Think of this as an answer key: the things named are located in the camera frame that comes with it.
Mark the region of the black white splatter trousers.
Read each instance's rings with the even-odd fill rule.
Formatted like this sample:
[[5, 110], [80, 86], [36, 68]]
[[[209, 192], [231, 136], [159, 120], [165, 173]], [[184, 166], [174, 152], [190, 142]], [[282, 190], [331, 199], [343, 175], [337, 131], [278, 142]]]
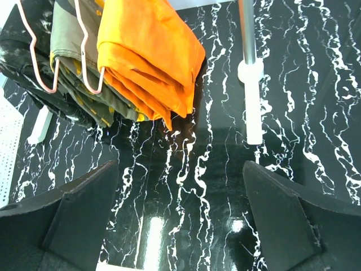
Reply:
[[[50, 37], [54, 1], [22, 1], [26, 19], [37, 37], [36, 59], [42, 81], [50, 88], [54, 73], [50, 68]], [[32, 38], [26, 30], [17, 6], [11, 10], [1, 31], [1, 72], [25, 89], [38, 107], [49, 110], [66, 121], [90, 128], [94, 120], [76, 103], [67, 89], [58, 83], [56, 93], [43, 90], [37, 82], [29, 45]]]

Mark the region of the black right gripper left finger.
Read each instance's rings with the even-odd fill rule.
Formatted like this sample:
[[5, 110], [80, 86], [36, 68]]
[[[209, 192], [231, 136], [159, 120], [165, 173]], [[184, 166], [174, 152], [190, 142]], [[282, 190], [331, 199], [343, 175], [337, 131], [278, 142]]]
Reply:
[[95, 270], [118, 176], [109, 161], [1, 208], [1, 270]]

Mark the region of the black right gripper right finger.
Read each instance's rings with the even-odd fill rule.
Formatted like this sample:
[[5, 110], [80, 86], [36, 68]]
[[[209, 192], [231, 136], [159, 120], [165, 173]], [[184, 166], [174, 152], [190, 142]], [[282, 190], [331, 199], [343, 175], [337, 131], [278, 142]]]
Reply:
[[360, 206], [253, 161], [243, 180], [269, 270], [360, 270]]

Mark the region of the camouflage yellow olive trousers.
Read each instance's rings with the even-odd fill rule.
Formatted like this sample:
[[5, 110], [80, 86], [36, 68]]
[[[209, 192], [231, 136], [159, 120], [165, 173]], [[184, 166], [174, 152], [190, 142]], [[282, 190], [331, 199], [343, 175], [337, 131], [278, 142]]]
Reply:
[[96, 41], [103, 1], [55, 1], [50, 39], [51, 66], [59, 65], [58, 82], [100, 126], [114, 115], [142, 122], [148, 117], [112, 86], [100, 82]]

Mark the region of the orange trousers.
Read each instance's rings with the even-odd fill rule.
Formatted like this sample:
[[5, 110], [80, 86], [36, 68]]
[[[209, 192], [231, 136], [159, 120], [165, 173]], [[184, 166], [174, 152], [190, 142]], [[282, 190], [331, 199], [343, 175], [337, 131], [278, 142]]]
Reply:
[[98, 31], [98, 69], [140, 120], [186, 117], [205, 49], [168, 1], [106, 1]]

